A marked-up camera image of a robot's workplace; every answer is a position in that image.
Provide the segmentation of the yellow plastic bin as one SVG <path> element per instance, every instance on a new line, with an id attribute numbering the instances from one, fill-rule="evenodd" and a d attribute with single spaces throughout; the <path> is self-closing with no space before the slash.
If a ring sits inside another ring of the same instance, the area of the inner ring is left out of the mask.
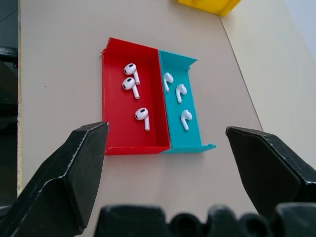
<path id="1" fill-rule="evenodd" d="M 219 16 L 227 16 L 241 0 L 177 0 L 177 2 Z"/>

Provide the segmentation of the red plastic tray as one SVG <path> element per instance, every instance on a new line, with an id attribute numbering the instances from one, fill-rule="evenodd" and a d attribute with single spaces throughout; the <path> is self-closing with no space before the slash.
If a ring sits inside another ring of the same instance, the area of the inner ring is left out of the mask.
<path id="1" fill-rule="evenodd" d="M 129 63 L 137 67 L 139 99 L 122 87 Z M 135 118 L 140 108 L 149 111 L 150 131 Z M 158 49 L 109 38 L 102 51 L 102 118 L 109 123 L 106 155 L 159 154 L 170 148 Z"/>

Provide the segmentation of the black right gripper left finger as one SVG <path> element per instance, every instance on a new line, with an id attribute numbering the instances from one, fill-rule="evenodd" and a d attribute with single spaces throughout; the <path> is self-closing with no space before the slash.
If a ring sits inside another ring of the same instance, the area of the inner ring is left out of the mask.
<path id="1" fill-rule="evenodd" d="M 108 131 L 108 122 L 72 131 L 0 220 L 0 237 L 81 235 L 98 193 Z"/>

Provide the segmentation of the white earbud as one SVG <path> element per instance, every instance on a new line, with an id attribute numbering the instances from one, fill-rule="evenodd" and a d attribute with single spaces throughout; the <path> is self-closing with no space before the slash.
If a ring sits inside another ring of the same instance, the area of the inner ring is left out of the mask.
<path id="1" fill-rule="evenodd" d="M 181 95 L 186 95 L 187 94 L 187 88 L 185 87 L 184 84 L 179 84 L 176 89 L 175 89 L 175 94 L 176 94 L 176 99 L 177 102 L 180 104 L 182 103 L 182 97 Z"/>
<path id="2" fill-rule="evenodd" d="M 135 112 L 137 120 L 144 120 L 145 131 L 150 131 L 149 111 L 147 108 L 140 108 Z"/>
<path id="3" fill-rule="evenodd" d="M 128 76 L 130 75 L 133 75 L 134 76 L 134 79 L 135 79 L 135 82 L 137 85 L 140 84 L 140 79 L 139 79 L 139 75 L 138 75 L 138 72 L 137 72 L 137 67 L 134 63 L 129 63 L 127 64 L 125 67 L 124 67 L 124 73 Z"/>
<path id="4" fill-rule="evenodd" d="M 184 110 L 181 115 L 180 115 L 180 120 L 182 123 L 182 126 L 184 128 L 185 131 L 189 130 L 189 126 L 187 124 L 187 121 L 191 121 L 193 118 L 191 112 L 189 110 Z"/>
<path id="5" fill-rule="evenodd" d="M 126 79 L 123 81 L 123 83 L 122 83 L 122 87 L 123 87 L 125 90 L 130 90 L 130 89 L 132 89 L 135 99 L 139 99 L 139 98 L 140 98 L 140 95 L 139 95 L 139 92 L 138 92 L 138 89 L 137 89 L 136 82 L 135 82 L 135 79 L 134 79 L 134 78 L 132 78 L 132 77 L 126 78 Z"/>
<path id="6" fill-rule="evenodd" d="M 174 78 L 169 72 L 167 72 L 163 75 L 163 82 L 164 82 L 165 92 L 168 93 L 170 91 L 169 84 L 172 84 L 174 82 Z"/>

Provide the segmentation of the teal plastic tray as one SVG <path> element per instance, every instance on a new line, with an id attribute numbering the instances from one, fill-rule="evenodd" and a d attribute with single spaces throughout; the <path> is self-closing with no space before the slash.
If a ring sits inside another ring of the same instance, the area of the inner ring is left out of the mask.
<path id="1" fill-rule="evenodd" d="M 200 136 L 198 118 L 189 77 L 191 65 L 197 60 L 162 50 L 159 51 L 159 59 L 163 88 L 163 75 L 165 73 L 169 72 L 174 78 L 174 82 L 169 84 L 170 91 L 168 93 L 165 92 L 164 88 L 171 143 L 170 149 L 165 153 L 202 153 L 216 148 L 216 145 L 213 144 L 204 145 Z M 175 89 L 181 83 L 187 88 L 187 94 L 181 95 L 182 103 L 179 104 L 176 99 Z M 189 126 L 188 131 L 184 130 L 180 120 L 180 115 L 184 110 L 189 110 L 193 116 L 191 121 L 187 121 Z"/>

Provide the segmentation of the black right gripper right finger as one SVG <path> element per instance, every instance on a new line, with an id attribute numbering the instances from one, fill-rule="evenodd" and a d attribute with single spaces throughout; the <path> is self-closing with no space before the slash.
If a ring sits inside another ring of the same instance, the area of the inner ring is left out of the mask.
<path id="1" fill-rule="evenodd" d="M 263 131 L 226 129 L 244 189 L 260 215 L 285 202 L 316 202 L 316 170 L 281 139 Z"/>

